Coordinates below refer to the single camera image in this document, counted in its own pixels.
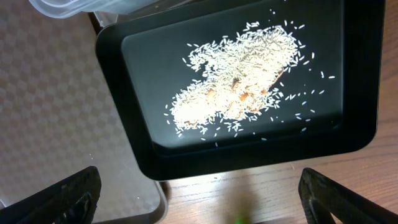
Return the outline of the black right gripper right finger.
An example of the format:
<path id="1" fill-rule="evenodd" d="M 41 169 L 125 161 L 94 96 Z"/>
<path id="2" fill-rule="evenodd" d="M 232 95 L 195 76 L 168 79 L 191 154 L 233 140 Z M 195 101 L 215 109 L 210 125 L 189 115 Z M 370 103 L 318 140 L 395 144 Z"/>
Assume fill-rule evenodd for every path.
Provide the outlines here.
<path id="1" fill-rule="evenodd" d="M 342 223 L 397 223 L 397 214 L 311 168 L 302 171 L 298 193 L 310 224 L 334 223 L 334 217 Z"/>

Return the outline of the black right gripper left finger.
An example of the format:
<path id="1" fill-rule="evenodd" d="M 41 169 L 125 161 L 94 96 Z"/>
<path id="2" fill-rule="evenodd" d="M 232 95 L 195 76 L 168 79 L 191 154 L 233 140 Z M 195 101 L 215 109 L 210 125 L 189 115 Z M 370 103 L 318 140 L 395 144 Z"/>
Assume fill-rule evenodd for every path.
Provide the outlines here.
<path id="1" fill-rule="evenodd" d="M 1 210 L 1 224 L 80 223 L 93 221 L 101 178 L 89 166 L 46 189 Z"/>

